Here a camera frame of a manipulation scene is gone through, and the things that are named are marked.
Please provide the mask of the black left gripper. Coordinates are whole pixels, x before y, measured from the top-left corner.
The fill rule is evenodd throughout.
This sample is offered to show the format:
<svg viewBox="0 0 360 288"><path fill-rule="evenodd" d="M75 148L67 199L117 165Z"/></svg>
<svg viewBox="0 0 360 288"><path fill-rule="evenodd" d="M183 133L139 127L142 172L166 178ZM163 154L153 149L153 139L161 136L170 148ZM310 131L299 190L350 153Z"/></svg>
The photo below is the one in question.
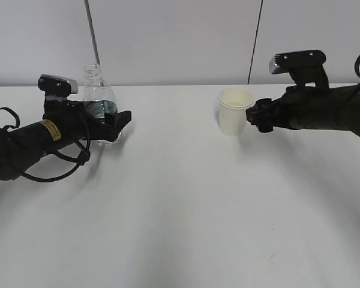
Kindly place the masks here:
<svg viewBox="0 0 360 288"><path fill-rule="evenodd" d="M85 126L91 140L98 143L115 142L120 132L131 122L131 111L108 113L105 101L70 101L47 96L42 123L58 130L51 149L62 149L77 140L86 139Z"/></svg>

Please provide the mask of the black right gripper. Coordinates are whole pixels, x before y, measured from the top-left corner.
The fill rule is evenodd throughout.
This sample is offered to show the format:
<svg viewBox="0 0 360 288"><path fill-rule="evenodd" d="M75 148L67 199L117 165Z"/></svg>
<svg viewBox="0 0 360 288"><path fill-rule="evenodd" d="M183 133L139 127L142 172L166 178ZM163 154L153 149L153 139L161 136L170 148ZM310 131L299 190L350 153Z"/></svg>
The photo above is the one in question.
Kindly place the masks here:
<svg viewBox="0 0 360 288"><path fill-rule="evenodd" d="M314 127L304 119L305 114L310 109L309 105L326 92L327 89L313 86L288 86L282 97L276 100L257 100L246 110L246 119L251 125L256 126L259 132L272 132L273 127L313 130Z"/></svg>

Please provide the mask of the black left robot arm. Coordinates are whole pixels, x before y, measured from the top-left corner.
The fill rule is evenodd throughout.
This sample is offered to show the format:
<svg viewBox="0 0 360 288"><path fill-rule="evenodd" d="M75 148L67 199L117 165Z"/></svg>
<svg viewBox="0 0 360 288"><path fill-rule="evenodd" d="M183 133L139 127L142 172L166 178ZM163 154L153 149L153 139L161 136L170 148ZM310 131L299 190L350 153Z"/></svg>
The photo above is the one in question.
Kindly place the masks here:
<svg viewBox="0 0 360 288"><path fill-rule="evenodd" d="M131 121L131 111L107 113L103 121L94 118L82 101L45 100L41 121L21 127L20 118L8 107L0 108L14 119L14 125L0 128L0 181L19 177L35 182L55 182L73 174L91 157L93 140L115 141ZM54 178L39 178L26 171L47 155L71 162L74 167Z"/></svg>

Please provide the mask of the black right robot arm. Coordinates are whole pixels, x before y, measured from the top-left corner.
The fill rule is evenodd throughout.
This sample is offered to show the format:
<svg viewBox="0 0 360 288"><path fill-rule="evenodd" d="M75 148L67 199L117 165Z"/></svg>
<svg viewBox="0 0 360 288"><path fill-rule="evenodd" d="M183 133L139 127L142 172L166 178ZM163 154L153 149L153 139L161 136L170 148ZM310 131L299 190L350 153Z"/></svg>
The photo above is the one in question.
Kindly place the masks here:
<svg viewBox="0 0 360 288"><path fill-rule="evenodd" d="M276 100L257 100L246 118L261 133L277 127L350 131L360 137L360 83L337 88L289 86Z"/></svg>

